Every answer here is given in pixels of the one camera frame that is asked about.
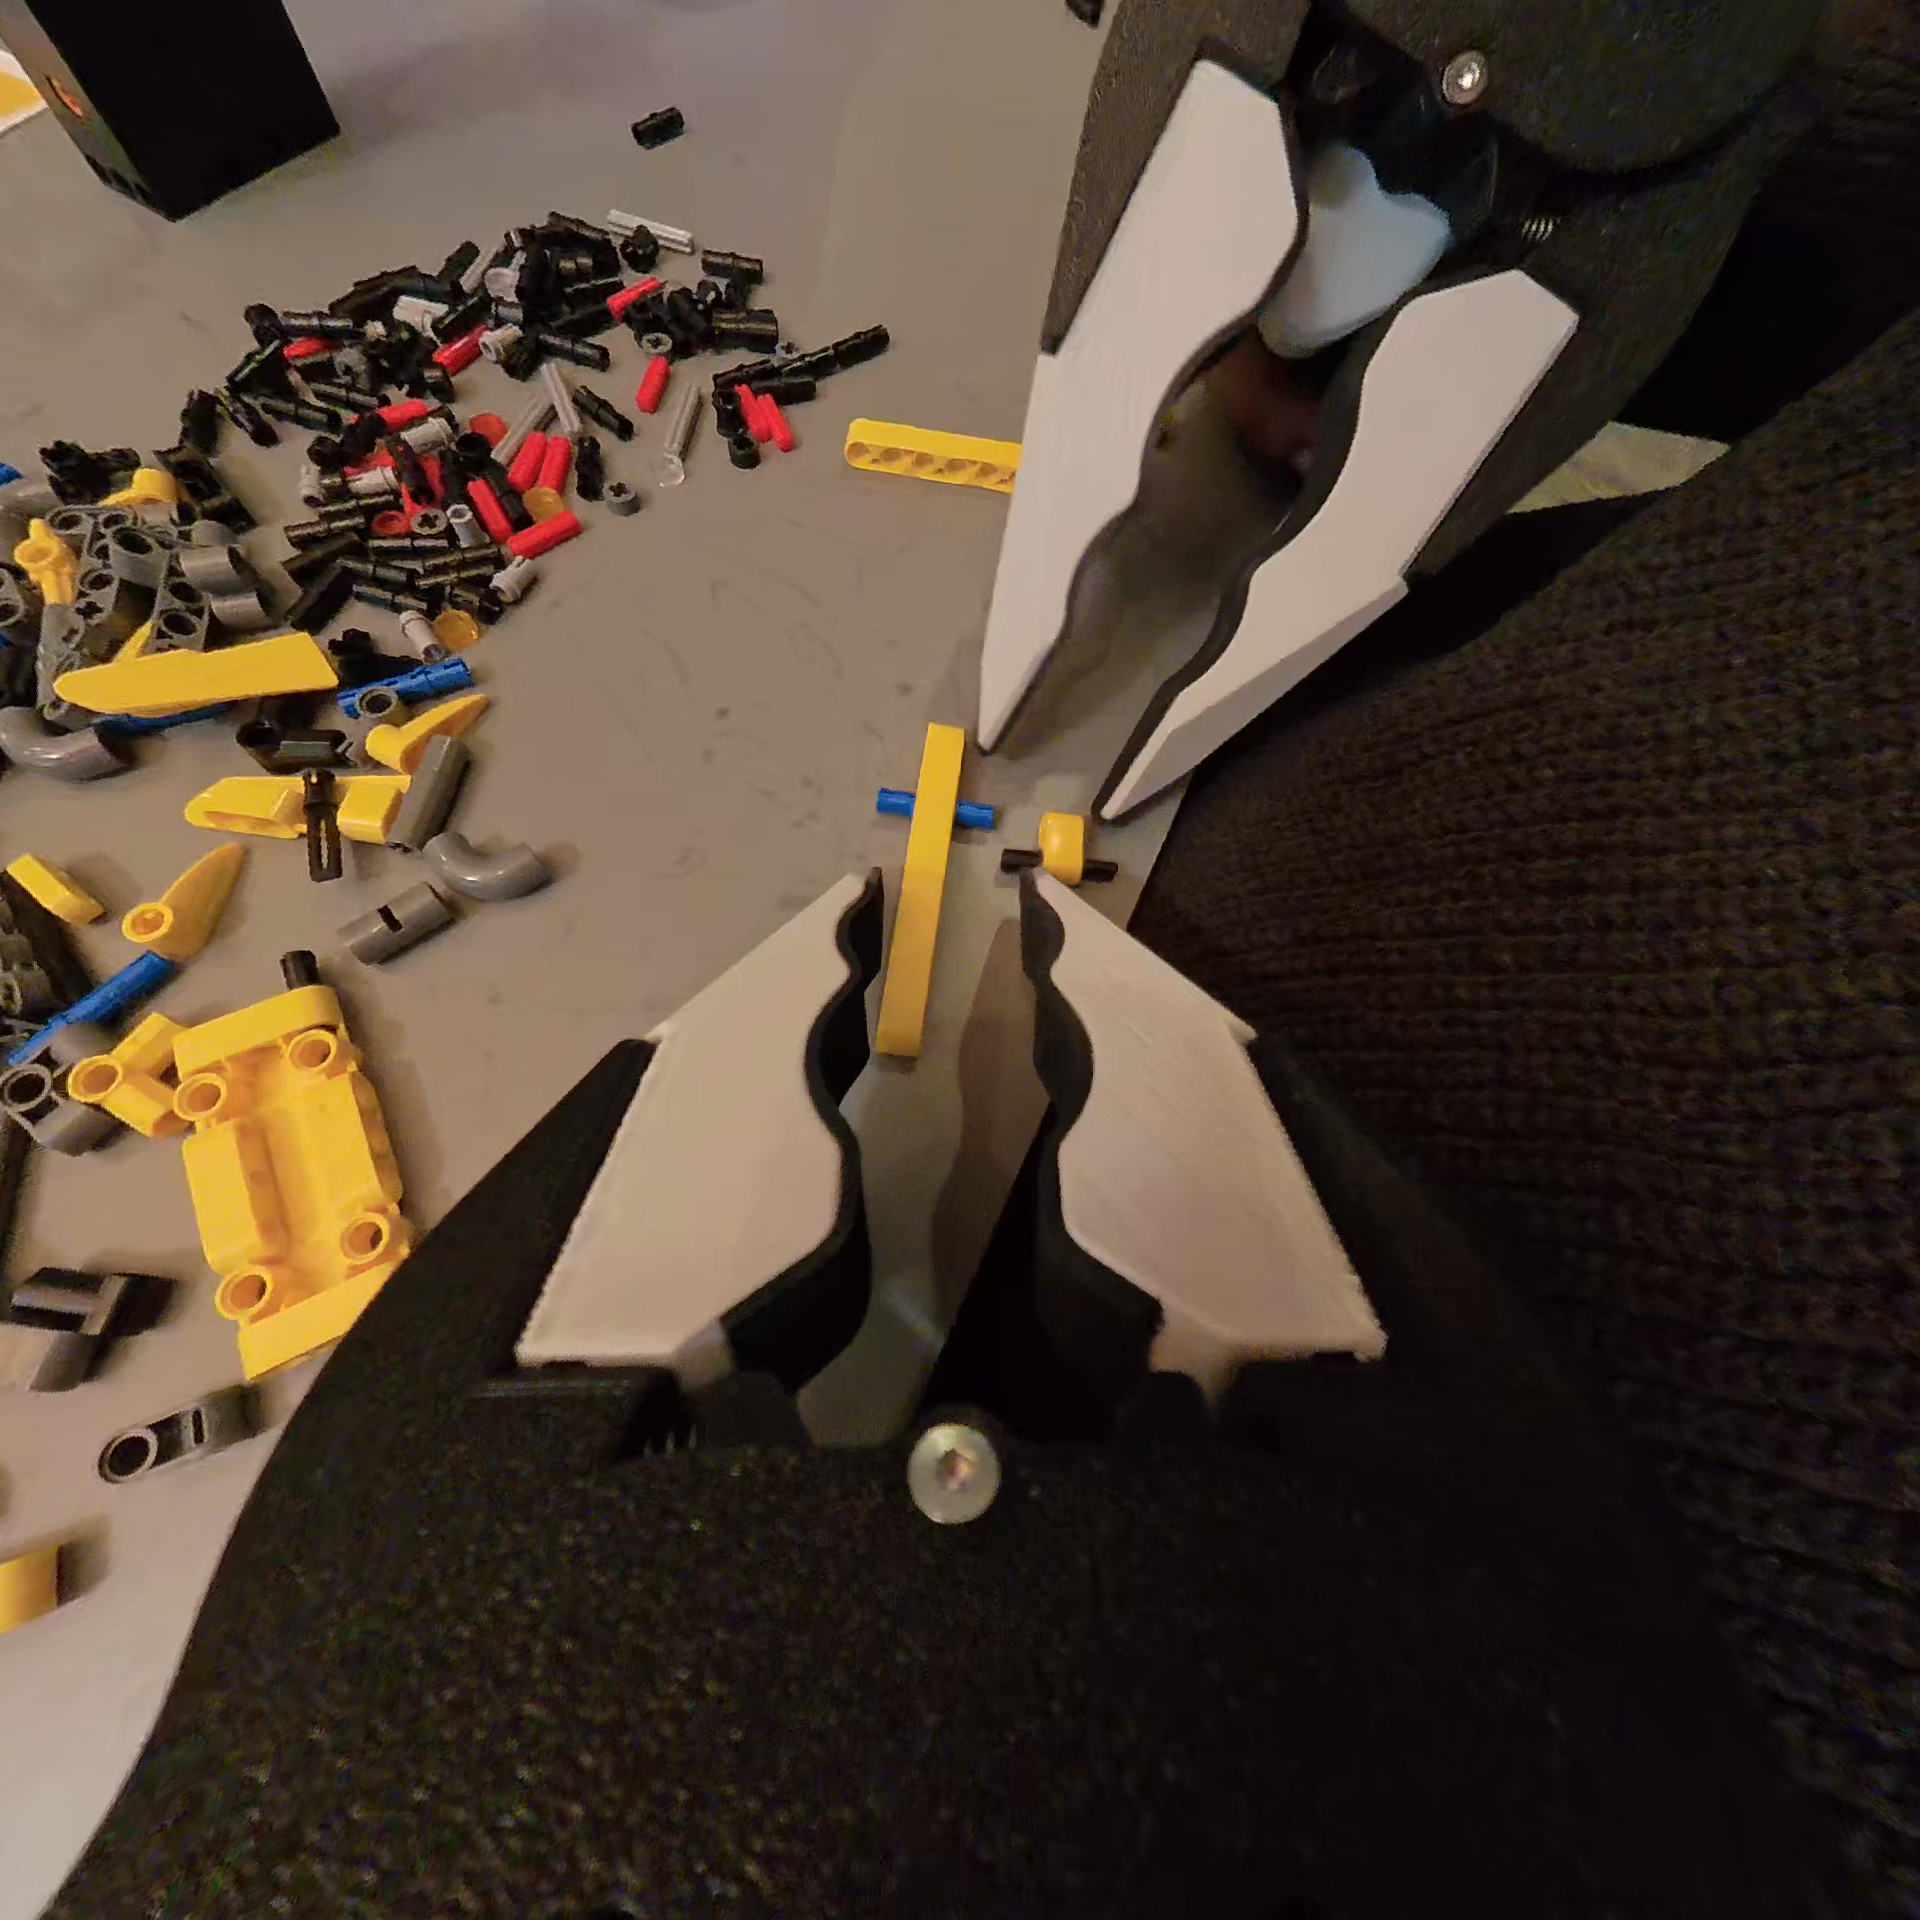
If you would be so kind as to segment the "grey elbow pipe piece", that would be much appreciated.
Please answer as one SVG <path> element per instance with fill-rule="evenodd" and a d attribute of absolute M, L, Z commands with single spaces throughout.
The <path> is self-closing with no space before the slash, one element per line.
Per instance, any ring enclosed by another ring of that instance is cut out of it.
<path fill-rule="evenodd" d="M 506 903 L 542 892 L 553 879 L 545 857 L 527 846 L 480 847 L 456 829 L 441 829 L 422 847 L 430 882 L 473 903 Z"/>

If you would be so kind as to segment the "yellow frame block with holes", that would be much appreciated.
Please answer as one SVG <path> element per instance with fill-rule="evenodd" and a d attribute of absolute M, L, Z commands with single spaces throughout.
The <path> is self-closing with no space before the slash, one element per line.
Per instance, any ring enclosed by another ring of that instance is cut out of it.
<path fill-rule="evenodd" d="M 187 1025 L 177 1114 L 212 1304 L 255 1385 L 345 1336 L 415 1250 L 391 1129 L 321 981 Z"/>

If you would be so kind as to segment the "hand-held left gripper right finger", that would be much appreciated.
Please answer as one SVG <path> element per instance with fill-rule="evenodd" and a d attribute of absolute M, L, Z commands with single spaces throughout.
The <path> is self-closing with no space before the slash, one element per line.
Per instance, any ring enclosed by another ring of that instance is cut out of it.
<path fill-rule="evenodd" d="M 1222 1396 L 1258 1361 L 1378 1360 L 1386 1330 L 1258 1066 L 1258 1033 L 1060 879 L 1019 879 L 1056 1129 L 1041 1319 L 1116 1396 Z"/>

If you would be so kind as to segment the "pile of black red pins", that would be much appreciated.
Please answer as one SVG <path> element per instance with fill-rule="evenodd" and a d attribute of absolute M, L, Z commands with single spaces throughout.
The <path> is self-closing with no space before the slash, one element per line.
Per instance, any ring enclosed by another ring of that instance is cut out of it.
<path fill-rule="evenodd" d="M 874 322 L 803 345 L 755 253 L 625 209 L 568 209 L 319 305 L 256 302 L 250 350 L 184 400 L 155 453 L 56 440 L 4 468 L 4 641 L 42 709 L 86 664 L 321 637 L 384 608 L 441 658 L 491 625 L 583 532 L 636 514 L 608 442 L 670 397 L 663 478 L 711 412 L 734 466 L 790 414 L 891 348 Z"/>

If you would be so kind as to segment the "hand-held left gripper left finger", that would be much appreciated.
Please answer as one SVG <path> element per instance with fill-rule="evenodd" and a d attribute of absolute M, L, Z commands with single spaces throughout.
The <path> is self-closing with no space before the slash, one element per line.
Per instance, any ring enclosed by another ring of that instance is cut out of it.
<path fill-rule="evenodd" d="M 516 1336 L 527 1375 L 651 1368 L 799 1394 L 874 1254 L 844 1112 L 871 1057 L 882 877 L 830 884 L 642 1039 L 640 1081 Z"/>

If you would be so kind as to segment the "long yellow toy beam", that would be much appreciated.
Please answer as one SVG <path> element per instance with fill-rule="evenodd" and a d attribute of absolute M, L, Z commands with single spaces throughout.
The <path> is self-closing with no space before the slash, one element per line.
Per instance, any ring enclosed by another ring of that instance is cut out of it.
<path fill-rule="evenodd" d="M 1023 453 L 1017 439 L 980 439 L 868 415 L 848 423 L 844 442 L 846 462 L 857 471 L 1002 495 L 1017 484 Z"/>
<path fill-rule="evenodd" d="M 929 725 L 881 982 L 874 1044 L 882 1057 L 921 1056 L 964 754 L 967 733 L 960 726 Z"/>

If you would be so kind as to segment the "black cardboard box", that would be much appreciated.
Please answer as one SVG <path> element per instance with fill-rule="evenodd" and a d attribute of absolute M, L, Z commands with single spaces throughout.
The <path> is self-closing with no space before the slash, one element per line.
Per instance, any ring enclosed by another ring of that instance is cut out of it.
<path fill-rule="evenodd" d="M 4 2 L 2 41 L 91 173 L 172 223 L 342 133 L 281 2 Z"/>

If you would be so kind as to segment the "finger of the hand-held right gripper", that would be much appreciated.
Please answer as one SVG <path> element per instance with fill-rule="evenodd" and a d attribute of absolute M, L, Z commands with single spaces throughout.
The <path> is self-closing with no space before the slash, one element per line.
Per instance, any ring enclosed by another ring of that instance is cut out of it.
<path fill-rule="evenodd" d="M 1116 823 L 1254 725 L 1409 593 L 1409 573 L 1578 332 L 1524 271 L 1414 294 L 1360 365 L 1319 502 L 1246 576 L 1095 799 Z"/>
<path fill-rule="evenodd" d="M 1063 636 L 1088 551 L 1131 509 L 1168 400 L 1256 314 L 1300 226 L 1281 102 L 1198 58 L 1063 340 L 1035 365 L 980 641 L 984 752 Z"/>

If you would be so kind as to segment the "pile of yellow grey bricks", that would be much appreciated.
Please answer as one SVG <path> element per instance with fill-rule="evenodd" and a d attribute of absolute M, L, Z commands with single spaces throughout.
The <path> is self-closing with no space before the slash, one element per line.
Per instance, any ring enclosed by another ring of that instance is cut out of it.
<path fill-rule="evenodd" d="M 330 652 L 310 630 L 279 630 L 236 641 L 222 652 L 159 652 L 161 629 L 177 608 L 163 608 L 144 629 L 144 652 L 76 668 L 56 682 L 62 702 L 94 717 L 177 720 L 201 709 L 226 709 L 271 697 L 332 693 L 338 674 Z M 296 838 L 324 826 L 323 852 L 338 826 L 348 838 L 401 847 L 401 824 L 427 821 L 441 801 L 441 765 L 452 783 L 464 768 L 470 721 L 488 705 L 480 693 L 443 702 L 418 721 L 383 721 L 369 740 L 384 772 L 348 770 L 338 806 L 321 804 L 321 774 L 332 774 L 330 754 L 342 745 L 321 740 L 321 758 L 299 761 L 298 772 L 264 774 L 252 813 L 212 798 L 212 789 L 187 808 L 212 829 L 212 816 L 246 831 Z M 56 1154 L 87 1154 L 119 1134 L 175 1138 L 185 1125 L 177 1114 L 177 1039 L 187 1025 L 152 1001 L 201 953 L 224 918 L 236 877 L 246 865 L 240 846 L 222 842 L 175 886 L 132 906 L 124 934 L 136 959 L 66 1006 L 48 1009 L 33 1031 L 4 1041 L 4 1145 L 18 1138 Z M 283 990 L 321 981 L 312 953 L 286 954 Z M 154 1278 L 129 1270 L 43 1266 L 4 1290 L 4 1392 L 62 1394 L 99 1372 L 100 1354 L 127 1333 L 129 1302 L 154 1288 Z M 250 1382 L 201 1396 L 154 1421 L 132 1424 L 103 1445 L 100 1476 L 124 1484 L 146 1472 L 177 1468 L 248 1436 Z"/>

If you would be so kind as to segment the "person's dark knit sweater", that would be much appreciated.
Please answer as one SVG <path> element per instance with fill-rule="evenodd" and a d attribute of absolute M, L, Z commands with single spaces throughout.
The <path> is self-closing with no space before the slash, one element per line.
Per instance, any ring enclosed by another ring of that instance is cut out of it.
<path fill-rule="evenodd" d="M 1657 1469 L 1838 1916 L 1915 1916 L 1915 5 L 1646 420 L 1728 440 L 1195 782 L 1137 927 L 1489 1234 Z"/>

